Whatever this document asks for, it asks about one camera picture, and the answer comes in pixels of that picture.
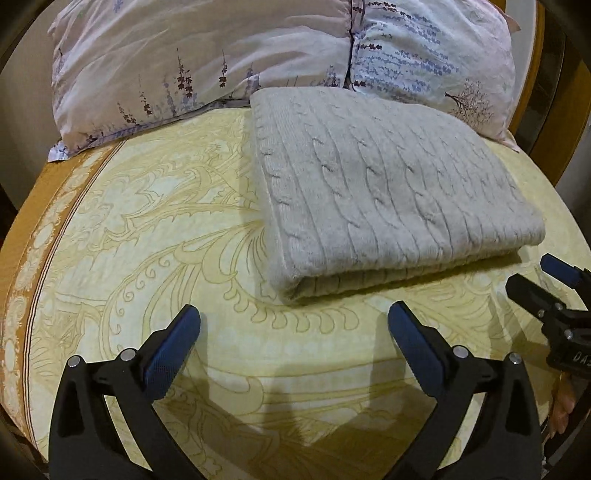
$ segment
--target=bed sheet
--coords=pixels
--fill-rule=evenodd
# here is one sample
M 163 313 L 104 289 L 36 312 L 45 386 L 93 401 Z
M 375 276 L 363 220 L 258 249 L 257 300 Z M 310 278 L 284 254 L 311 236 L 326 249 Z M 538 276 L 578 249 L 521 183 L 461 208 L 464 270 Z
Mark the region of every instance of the bed sheet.
M 386 313 L 397 300 L 477 356 L 521 353 L 545 417 L 556 373 L 541 324 L 508 301 L 504 284 L 519 272 L 582 307 L 539 260 L 551 252 L 591 267 L 591 254 L 534 163 L 488 142 L 542 210 L 540 246 L 286 305 L 264 276 L 249 117 L 212 111 L 44 170 L 0 254 L 0 400 L 41 452 L 66 359 L 139 347 L 186 303 L 203 313 L 202 333 L 155 408 L 208 478 L 381 479 L 434 407 L 389 337 Z M 446 462 L 459 457 L 481 402 Z

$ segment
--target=yellow patterned bedspread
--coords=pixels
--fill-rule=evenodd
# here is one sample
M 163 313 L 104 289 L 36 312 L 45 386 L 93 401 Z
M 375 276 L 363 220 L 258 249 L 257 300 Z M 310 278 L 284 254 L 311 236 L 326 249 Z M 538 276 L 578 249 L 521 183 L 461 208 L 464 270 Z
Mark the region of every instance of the yellow patterned bedspread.
M 21 232 L 2 250 L 2 264 L 14 267 L 0 279 L 0 391 L 42 453 L 66 359 L 100 361 L 139 347 L 186 303 L 202 312 L 202 333 L 155 408 L 210 479 L 381 479 L 434 406 L 388 334 L 386 312 L 397 300 L 475 355 L 521 353 L 544 417 L 555 379 L 546 342 L 540 323 L 508 301 L 504 284 L 520 272 L 579 307 L 538 262 L 549 251 L 591 267 L 591 255 L 533 162 L 489 143 L 543 211 L 547 237 L 539 247 L 289 306 L 264 277 L 249 116 L 248 109 L 213 111 L 79 155 L 56 167 L 69 170 L 34 223 L 17 222 Z M 50 173 L 21 217 L 43 197 Z M 475 397 L 446 461 L 458 458 L 481 402 Z M 110 405 L 126 448 L 142 463 Z

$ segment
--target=floral pillowcase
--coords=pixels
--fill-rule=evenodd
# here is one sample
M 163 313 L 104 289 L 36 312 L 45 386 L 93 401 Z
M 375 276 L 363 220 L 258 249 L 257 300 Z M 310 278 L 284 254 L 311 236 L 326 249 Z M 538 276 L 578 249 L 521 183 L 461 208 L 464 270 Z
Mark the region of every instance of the floral pillowcase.
M 488 0 L 362 2 L 353 2 L 353 90 L 431 106 L 516 148 L 512 19 Z
M 55 45 L 50 160 L 268 86 L 342 87 L 350 0 L 74 0 Z

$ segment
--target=pillow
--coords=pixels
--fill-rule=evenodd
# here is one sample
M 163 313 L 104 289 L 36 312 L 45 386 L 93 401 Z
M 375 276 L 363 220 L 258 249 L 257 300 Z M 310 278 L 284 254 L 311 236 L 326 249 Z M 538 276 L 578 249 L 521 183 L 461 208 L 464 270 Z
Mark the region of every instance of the pillow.
M 73 1 L 49 30 L 56 154 L 247 105 L 261 87 L 342 87 L 350 2 Z
M 516 148 L 508 22 L 483 0 L 366 1 L 353 19 L 351 87 L 421 103 Z

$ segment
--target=cable knit pattern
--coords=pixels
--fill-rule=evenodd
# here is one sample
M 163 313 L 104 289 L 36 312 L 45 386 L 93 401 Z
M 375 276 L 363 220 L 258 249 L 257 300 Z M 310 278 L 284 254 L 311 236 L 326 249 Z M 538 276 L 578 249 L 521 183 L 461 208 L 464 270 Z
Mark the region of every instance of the cable knit pattern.
M 344 89 L 251 97 L 268 281 L 287 299 L 537 245 L 544 221 L 462 121 Z

